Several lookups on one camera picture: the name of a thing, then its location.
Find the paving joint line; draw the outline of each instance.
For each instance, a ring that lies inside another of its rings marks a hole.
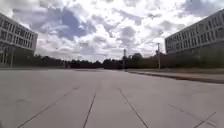
[[[137,115],[137,117],[139,118],[139,120],[142,122],[142,124],[146,128],[149,128],[148,125],[145,123],[145,121],[142,119],[142,117],[137,113],[137,111],[134,109],[134,107],[130,104],[130,102],[128,101],[128,99],[126,98],[126,96],[124,95],[124,93],[122,92],[122,90],[120,88],[118,88],[118,90],[120,91],[121,95],[126,100],[126,102],[128,103],[128,105],[131,107],[132,111],[135,113],[135,115]]]
[[[197,120],[199,120],[199,121],[203,121],[203,120],[201,120],[201,119],[195,117],[194,115],[192,115],[192,114],[190,114],[190,113],[188,113],[188,112],[186,112],[186,111],[184,111],[184,110],[182,110],[182,109],[179,109],[178,107],[175,107],[175,106],[173,106],[173,105],[169,105],[169,106],[172,107],[172,108],[174,108],[174,109],[177,109],[177,110],[179,110],[179,111],[181,111],[181,112],[183,112],[183,113],[185,113],[185,114],[187,114],[187,115],[190,115],[191,117],[193,117],[193,118],[195,118],[195,119],[197,119]],[[213,126],[213,127],[216,128],[216,126],[215,126],[214,124],[212,124],[212,123],[210,123],[210,122],[206,122],[206,123],[207,123],[208,125]]]
[[[90,107],[89,107],[88,114],[87,114],[87,116],[86,116],[86,119],[85,119],[85,122],[84,122],[84,124],[83,124],[83,127],[82,127],[82,128],[85,128],[85,127],[86,127],[86,124],[87,124],[87,122],[88,122],[88,120],[89,120],[89,115],[90,115],[90,113],[91,113],[91,110],[92,110],[92,107],[93,107],[93,103],[94,103],[95,98],[96,98],[96,93],[97,93],[97,91],[95,92],[95,94],[94,94],[94,96],[93,96],[93,99],[92,99],[91,105],[90,105]]]
[[[202,120],[199,124],[194,126],[194,128],[198,128],[200,125],[204,124],[208,119],[210,119],[213,115],[215,115],[216,112],[212,113],[210,116],[208,116],[205,120]]]
[[[28,122],[32,121],[34,118],[36,118],[37,116],[41,115],[42,113],[44,113],[45,111],[47,111],[48,109],[52,108],[53,106],[55,106],[59,101],[63,100],[66,96],[68,96],[70,93],[72,93],[74,90],[79,89],[80,87],[75,87],[72,88],[71,91],[65,93],[62,97],[60,97],[58,100],[54,101],[53,103],[51,103],[50,105],[48,105],[46,108],[44,108],[43,110],[41,110],[40,112],[38,112],[36,115],[32,116],[31,118],[29,118],[28,120],[26,120],[25,122],[23,122],[21,125],[19,125],[17,128],[22,128],[25,124],[27,124]]]

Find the concrete plaza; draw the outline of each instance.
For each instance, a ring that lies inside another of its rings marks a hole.
[[[223,97],[223,84],[119,71],[0,71],[3,128],[223,128]]]

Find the facade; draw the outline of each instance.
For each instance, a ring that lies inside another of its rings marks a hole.
[[[167,54],[185,52],[218,43],[224,44],[224,9],[165,39]]]
[[[33,54],[37,37],[36,33],[0,13],[0,63],[9,64],[9,56],[13,59],[19,50]]]

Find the curb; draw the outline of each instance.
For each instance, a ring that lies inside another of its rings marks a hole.
[[[167,76],[162,74],[151,74],[151,73],[143,73],[143,72],[131,72],[127,71],[128,73],[138,74],[138,75],[148,75],[148,76],[156,76],[156,77],[165,77],[165,78],[172,78],[177,80],[189,80],[189,81],[199,81],[199,82],[206,82],[206,83],[216,83],[216,84],[224,84],[224,80],[214,80],[214,79],[204,79],[204,78],[196,78],[196,77],[183,77],[183,76]]]

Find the blue sky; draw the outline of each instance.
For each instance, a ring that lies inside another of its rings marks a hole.
[[[119,59],[155,54],[156,43],[222,9],[223,0],[0,0],[0,12],[37,32],[36,54]]]

